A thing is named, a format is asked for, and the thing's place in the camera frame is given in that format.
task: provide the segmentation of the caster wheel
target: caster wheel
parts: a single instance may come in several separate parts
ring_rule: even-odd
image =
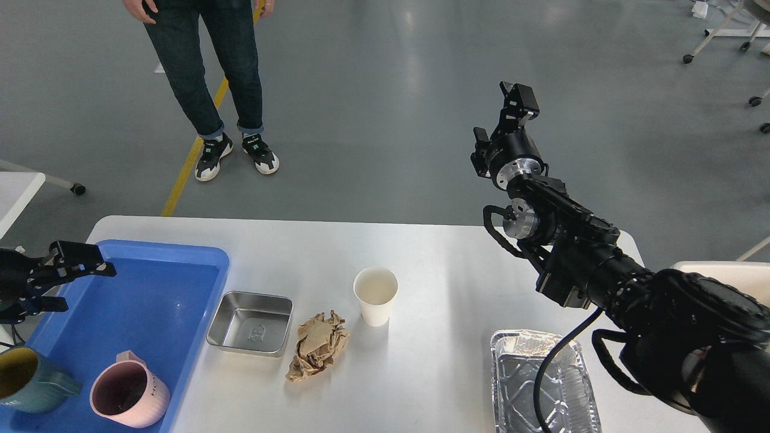
[[[72,188],[70,188],[69,190],[72,191],[72,193],[75,194],[76,196],[81,196],[85,194],[85,186],[83,186],[80,183],[72,184]]]

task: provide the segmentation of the blue plastic tray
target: blue plastic tray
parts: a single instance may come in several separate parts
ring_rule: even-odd
[[[229,258],[212,247],[105,240],[98,243],[115,277],[83,277],[62,286],[69,311],[47,313],[28,346],[83,383],[77,397],[43,415],[0,407],[0,431],[46,433],[168,432],[206,328],[221,297]],[[136,430],[91,410],[99,373],[130,349],[171,391],[166,415]]]

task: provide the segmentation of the white paper cup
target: white paper cup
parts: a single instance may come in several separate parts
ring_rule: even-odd
[[[353,281],[353,293],[358,298],[361,316],[369,326],[387,323],[397,292],[396,276],[384,267],[368,267]]]

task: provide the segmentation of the stainless steel tray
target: stainless steel tray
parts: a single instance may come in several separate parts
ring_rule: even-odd
[[[534,379],[548,351],[560,339],[561,335],[531,330],[492,334],[492,402],[497,433],[542,431],[534,414]],[[577,341],[565,347],[546,369],[541,404],[553,432],[601,432],[591,380]]]
[[[292,309],[287,297],[228,292],[219,302],[206,341],[223,351],[279,357],[286,348]]]

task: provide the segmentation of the rolled jeans cuff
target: rolled jeans cuff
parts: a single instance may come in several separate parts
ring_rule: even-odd
[[[216,137],[224,134],[224,132],[225,132],[225,124],[223,123],[216,132],[212,134],[206,134],[204,136],[198,134],[198,136],[202,139],[215,139]]]
[[[246,134],[246,135],[249,135],[249,134],[261,134],[261,133],[265,132],[265,126],[264,125],[260,126],[259,128],[244,128],[239,123],[237,126],[238,126],[238,130],[242,134]]]

